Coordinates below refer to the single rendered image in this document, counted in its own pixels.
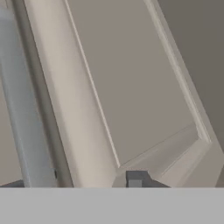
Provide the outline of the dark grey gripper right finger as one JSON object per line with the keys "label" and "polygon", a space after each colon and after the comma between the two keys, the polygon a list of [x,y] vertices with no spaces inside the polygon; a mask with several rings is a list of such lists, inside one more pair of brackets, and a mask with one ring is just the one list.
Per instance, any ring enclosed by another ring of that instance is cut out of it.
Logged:
{"label": "dark grey gripper right finger", "polygon": [[166,187],[165,184],[153,179],[147,171],[126,171],[127,187]]}

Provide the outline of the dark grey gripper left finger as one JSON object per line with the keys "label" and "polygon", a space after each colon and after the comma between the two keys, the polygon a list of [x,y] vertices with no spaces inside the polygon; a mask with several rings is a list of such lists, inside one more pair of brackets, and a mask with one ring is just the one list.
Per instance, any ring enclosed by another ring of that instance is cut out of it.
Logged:
{"label": "dark grey gripper left finger", "polygon": [[3,185],[3,187],[9,187],[9,188],[13,188],[13,187],[19,188],[24,186],[25,186],[24,181],[22,179]]}

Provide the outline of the beige panelled cabinet door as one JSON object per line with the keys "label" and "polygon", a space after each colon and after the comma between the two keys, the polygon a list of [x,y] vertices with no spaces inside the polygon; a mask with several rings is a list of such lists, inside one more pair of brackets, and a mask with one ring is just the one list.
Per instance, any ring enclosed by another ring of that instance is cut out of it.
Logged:
{"label": "beige panelled cabinet door", "polygon": [[215,187],[224,150],[158,0],[24,0],[56,187]]}

